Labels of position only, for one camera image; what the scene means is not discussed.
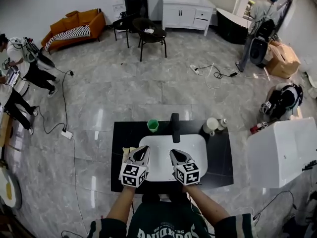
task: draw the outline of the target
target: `orange sofa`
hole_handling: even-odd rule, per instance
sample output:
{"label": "orange sofa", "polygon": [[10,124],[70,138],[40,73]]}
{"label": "orange sofa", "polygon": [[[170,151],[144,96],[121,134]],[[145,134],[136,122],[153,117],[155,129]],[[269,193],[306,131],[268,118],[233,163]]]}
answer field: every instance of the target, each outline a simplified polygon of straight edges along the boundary
{"label": "orange sofa", "polygon": [[63,46],[73,44],[76,42],[81,42],[84,40],[99,40],[99,35],[102,33],[106,25],[104,13],[100,9],[93,9],[84,12],[72,11],[66,14],[66,17],[67,18],[62,18],[58,22],[51,25],[51,31],[41,41],[43,47],[45,47],[46,43],[56,34],[73,29],[78,26],[89,25],[90,36],[69,40],[55,40],[50,45],[48,51],[57,50]]}

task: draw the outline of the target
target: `gray tile floor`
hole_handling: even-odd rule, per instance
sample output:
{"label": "gray tile floor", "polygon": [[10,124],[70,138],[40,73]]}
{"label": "gray tile floor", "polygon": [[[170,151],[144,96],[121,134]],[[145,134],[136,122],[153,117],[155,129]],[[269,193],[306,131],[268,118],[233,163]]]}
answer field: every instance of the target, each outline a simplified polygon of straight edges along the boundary
{"label": "gray tile floor", "polygon": [[[195,75],[190,65],[214,63],[219,69],[235,70],[234,63],[243,49],[224,41],[212,30],[207,37],[197,31],[168,30],[168,58],[164,58],[163,46],[159,43],[146,44],[143,62],[139,62],[138,36],[130,34],[129,39],[128,49],[124,34],[116,42],[113,32],[107,30],[101,42],[52,54],[59,69],[75,73],[64,82],[68,129],[75,139],[75,159],[73,142],[60,135],[62,126],[46,135],[40,116],[34,120],[33,136],[22,130],[14,138],[22,150],[7,150],[6,159],[22,190],[23,205],[15,213],[29,231],[38,238],[60,237],[62,230],[84,236],[90,222],[105,216],[117,197],[117,193],[110,190],[113,122],[168,120],[173,112],[180,113],[183,120],[211,116],[229,120],[235,183],[206,193],[231,214],[251,212],[250,209],[238,210],[248,206],[258,212],[270,198],[286,189],[292,190],[295,204],[303,209],[311,189],[309,172],[281,189],[252,188],[249,183],[244,151],[249,128],[256,123],[258,108],[270,87],[282,79],[263,75],[246,78],[263,73],[250,64],[242,75],[225,77],[220,88],[209,89],[204,77]],[[215,70],[208,84],[218,87],[220,80],[213,77],[213,72]],[[58,71],[53,73],[63,78]],[[299,74],[292,80],[306,87],[302,116],[316,119],[317,105],[307,94],[307,81]],[[49,130],[66,120],[61,83],[53,98],[48,99],[47,94],[31,86],[25,98],[31,105],[40,105]],[[315,170],[312,175],[313,182],[317,181]],[[285,194],[262,213],[257,225],[259,237],[279,236],[291,202],[290,195]],[[138,204],[140,196],[135,199],[135,205]]]}

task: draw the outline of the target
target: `black chair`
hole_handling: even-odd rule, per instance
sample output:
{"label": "black chair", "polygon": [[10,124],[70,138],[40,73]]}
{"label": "black chair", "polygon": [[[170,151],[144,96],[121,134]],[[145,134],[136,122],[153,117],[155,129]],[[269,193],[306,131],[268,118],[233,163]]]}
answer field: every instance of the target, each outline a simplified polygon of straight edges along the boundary
{"label": "black chair", "polygon": [[[142,61],[142,52],[143,52],[143,45],[145,43],[155,43],[155,42],[161,42],[161,44],[165,45],[165,57],[167,58],[166,54],[166,32],[158,28],[152,21],[150,21],[147,18],[136,18],[133,20],[133,26],[137,30],[139,36],[140,36],[140,41],[139,41],[139,47],[141,45],[141,57],[140,61]],[[154,33],[145,33],[145,29],[153,29]]]}
{"label": "black chair", "polygon": [[133,19],[139,17],[138,13],[134,13],[132,15],[123,17],[115,22],[113,22],[112,27],[115,35],[115,40],[117,40],[117,34],[116,30],[125,30],[126,35],[127,35],[127,43],[128,43],[128,48],[129,48],[129,39],[128,39],[128,31],[131,30],[132,27],[132,21]]}

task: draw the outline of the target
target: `person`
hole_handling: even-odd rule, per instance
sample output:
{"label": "person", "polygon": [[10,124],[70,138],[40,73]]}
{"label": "person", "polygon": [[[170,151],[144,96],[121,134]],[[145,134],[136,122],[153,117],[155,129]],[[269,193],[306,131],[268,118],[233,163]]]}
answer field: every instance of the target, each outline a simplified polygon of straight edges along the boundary
{"label": "person", "polygon": [[35,110],[36,107],[31,107],[13,87],[6,84],[5,77],[0,77],[0,103],[5,111],[8,111],[11,116],[17,119],[31,135],[33,134],[30,122],[15,104],[20,104],[26,112],[35,117],[38,115],[37,110]]}
{"label": "person", "polygon": [[186,193],[170,195],[171,202],[161,202],[158,195],[144,194],[142,204],[132,216],[127,233],[127,221],[135,188],[125,186],[105,219],[92,221],[88,238],[209,238],[208,226],[214,227],[218,238],[257,237],[251,214],[230,216],[219,204],[196,185],[183,187]]}
{"label": "person", "polygon": [[301,86],[280,83],[269,90],[265,103],[260,108],[260,113],[263,114],[263,120],[267,122],[290,120],[302,102],[303,89]]}
{"label": "person", "polygon": [[36,62],[29,63],[24,60],[23,49],[17,45],[18,43],[21,43],[21,41],[22,40],[17,37],[8,40],[5,34],[0,34],[0,52],[3,52],[3,50],[6,49],[6,53],[11,59],[11,62],[6,66],[17,66],[21,73],[21,78],[27,79],[38,87],[48,89],[48,97],[52,97],[58,89],[51,85],[48,80],[53,81],[56,84],[59,82],[59,79],[49,74],[47,71],[39,69]]}
{"label": "person", "polygon": [[250,56],[252,40],[254,39],[256,31],[261,26],[261,24],[270,19],[273,20],[275,26],[278,24],[279,12],[277,11],[277,7],[274,5],[276,1],[277,0],[257,1],[252,7],[250,11],[250,17],[253,19],[253,21],[248,30],[249,35],[244,45],[242,58],[240,61],[236,62],[236,66],[240,72],[243,72],[245,66],[247,65]]}

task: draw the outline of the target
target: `black table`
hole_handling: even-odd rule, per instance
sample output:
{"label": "black table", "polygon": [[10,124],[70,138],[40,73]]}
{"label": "black table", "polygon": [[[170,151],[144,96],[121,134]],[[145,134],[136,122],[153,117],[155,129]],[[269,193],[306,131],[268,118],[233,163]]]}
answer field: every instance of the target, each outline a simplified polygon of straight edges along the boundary
{"label": "black table", "polygon": [[[208,170],[201,178],[200,188],[211,189],[233,184],[232,158],[228,130],[217,131],[210,137],[204,133],[204,120],[180,121],[180,134],[199,134],[206,141]],[[122,164],[123,147],[139,147],[139,142],[145,136],[172,135],[170,121],[159,121],[159,129],[152,133],[146,121],[115,122],[112,140],[111,156],[111,191],[121,192],[123,185],[119,180]],[[170,194],[180,192],[182,185],[177,181],[153,182],[145,180],[136,193],[152,192]]]}

